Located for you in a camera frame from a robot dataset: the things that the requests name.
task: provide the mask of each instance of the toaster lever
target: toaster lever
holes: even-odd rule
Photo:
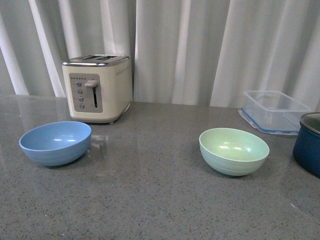
[[[98,85],[98,81],[97,80],[88,80],[84,85],[87,88],[95,88]]]

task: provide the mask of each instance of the clear plastic container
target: clear plastic container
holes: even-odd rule
[[[245,91],[241,116],[263,133],[297,135],[300,118],[311,108],[280,91]]]

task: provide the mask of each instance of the plastic bowl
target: plastic bowl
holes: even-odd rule
[[[19,140],[23,152],[44,166],[60,166],[81,157],[91,141],[91,128],[78,121],[60,121],[36,127]]]
[[[231,176],[244,176],[256,171],[269,155],[261,138],[238,129],[213,128],[199,137],[201,154],[214,170]]]

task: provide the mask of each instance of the bowl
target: bowl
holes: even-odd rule
[[[199,137],[201,154],[214,170],[231,176],[244,176],[262,166],[269,147],[261,138],[238,129],[213,128]]]
[[[59,121],[36,127],[19,140],[23,152],[44,166],[60,166],[81,157],[91,141],[91,128],[78,121]]]
[[[292,155],[308,172],[320,178],[320,112],[303,115]]]

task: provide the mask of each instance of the toaster control panel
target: toaster control panel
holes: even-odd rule
[[[102,113],[100,76],[96,73],[70,73],[69,80],[74,110]]]

